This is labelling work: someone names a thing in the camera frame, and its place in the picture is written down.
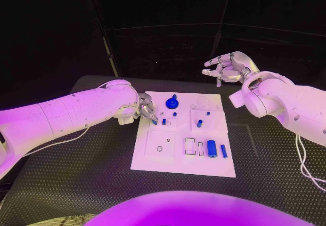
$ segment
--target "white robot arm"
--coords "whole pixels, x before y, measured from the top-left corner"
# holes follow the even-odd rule
[[[119,125],[131,123],[139,115],[157,121],[148,94],[136,94],[125,80],[112,80],[103,85],[0,111],[0,178],[34,147],[110,117]]]
[[[217,64],[214,70],[203,69],[204,75],[220,81],[242,83],[230,96],[234,107],[245,105],[255,117],[272,115],[283,128],[314,143],[326,146],[326,92],[296,86],[276,73],[260,72],[250,58],[239,51],[224,54],[204,63]]]

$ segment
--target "textured tabletop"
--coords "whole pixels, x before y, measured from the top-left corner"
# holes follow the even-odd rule
[[[92,89],[110,79],[115,78],[83,76],[71,92]],[[0,210],[0,225],[18,226],[61,216],[97,214],[132,197],[171,190],[232,195],[326,225],[326,194],[301,176],[294,134],[273,117],[256,118],[245,107],[233,108],[227,96],[240,87],[123,79],[136,92],[220,94],[236,178],[129,170],[138,120],[119,126],[116,119],[109,119],[92,126],[77,140],[30,156]],[[305,140],[302,143],[309,173],[324,179],[326,148]]]

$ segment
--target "black table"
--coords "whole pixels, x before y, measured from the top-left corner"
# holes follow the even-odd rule
[[[71,92],[112,79],[84,76]],[[326,225],[326,194],[301,176],[294,134],[273,117],[256,118],[245,107],[233,108],[227,96],[239,86],[216,88],[206,83],[125,80],[136,92],[220,94],[236,178],[129,170],[138,120],[119,126],[116,119],[109,119],[92,126],[77,140],[30,156],[0,210],[0,224],[27,225],[61,216],[97,214],[142,194],[191,190],[247,199],[315,225]],[[60,137],[54,142],[79,134]],[[312,176],[321,178],[326,148],[305,140],[302,143],[307,168]]]

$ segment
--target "circular hole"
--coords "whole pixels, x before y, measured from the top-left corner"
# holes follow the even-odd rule
[[[299,115],[296,114],[294,117],[294,121],[296,121],[299,119]]]

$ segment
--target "white board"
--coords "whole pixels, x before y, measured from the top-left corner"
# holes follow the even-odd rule
[[[145,92],[152,99],[157,125],[139,119],[131,170],[234,177],[227,127],[217,94]],[[175,94],[178,107],[168,109],[165,100]],[[207,141],[216,143],[217,157],[207,156]],[[227,158],[223,158],[224,145]]]

